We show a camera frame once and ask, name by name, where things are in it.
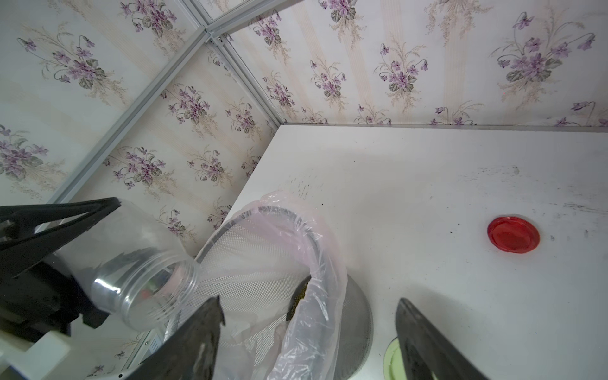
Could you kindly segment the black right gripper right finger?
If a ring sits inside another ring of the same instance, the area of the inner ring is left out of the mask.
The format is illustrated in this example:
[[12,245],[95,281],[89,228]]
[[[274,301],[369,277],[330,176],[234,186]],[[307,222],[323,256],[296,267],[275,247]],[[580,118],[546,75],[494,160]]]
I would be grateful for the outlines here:
[[406,298],[397,304],[396,329],[406,378],[488,379]]

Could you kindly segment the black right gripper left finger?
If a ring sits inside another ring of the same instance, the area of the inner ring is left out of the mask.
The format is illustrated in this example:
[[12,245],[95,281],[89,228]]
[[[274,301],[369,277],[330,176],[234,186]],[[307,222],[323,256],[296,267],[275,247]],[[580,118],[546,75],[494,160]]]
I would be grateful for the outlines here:
[[220,297],[203,305],[130,375],[129,379],[211,379],[226,324]]

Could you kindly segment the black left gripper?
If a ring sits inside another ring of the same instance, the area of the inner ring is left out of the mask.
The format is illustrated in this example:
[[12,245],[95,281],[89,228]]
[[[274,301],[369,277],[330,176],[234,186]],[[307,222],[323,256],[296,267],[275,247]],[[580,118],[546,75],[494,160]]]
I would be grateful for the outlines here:
[[71,335],[77,319],[100,327],[109,313],[93,305],[72,275],[43,261],[118,210],[115,198],[1,207],[1,330],[29,342]]

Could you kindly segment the clear plastic jar of beans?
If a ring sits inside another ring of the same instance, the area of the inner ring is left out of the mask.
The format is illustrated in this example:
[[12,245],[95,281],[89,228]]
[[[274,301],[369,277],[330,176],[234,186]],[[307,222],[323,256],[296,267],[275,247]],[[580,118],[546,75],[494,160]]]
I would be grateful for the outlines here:
[[56,254],[98,310],[136,331],[169,321],[198,280],[179,237],[126,200]]

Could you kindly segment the red jar lid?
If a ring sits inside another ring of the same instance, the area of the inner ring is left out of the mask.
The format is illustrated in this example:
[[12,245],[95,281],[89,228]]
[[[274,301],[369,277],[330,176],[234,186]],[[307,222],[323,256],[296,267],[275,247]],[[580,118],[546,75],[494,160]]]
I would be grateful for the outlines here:
[[487,227],[487,236],[499,250],[515,254],[530,253],[541,242],[537,228],[516,216],[501,216],[492,220]]

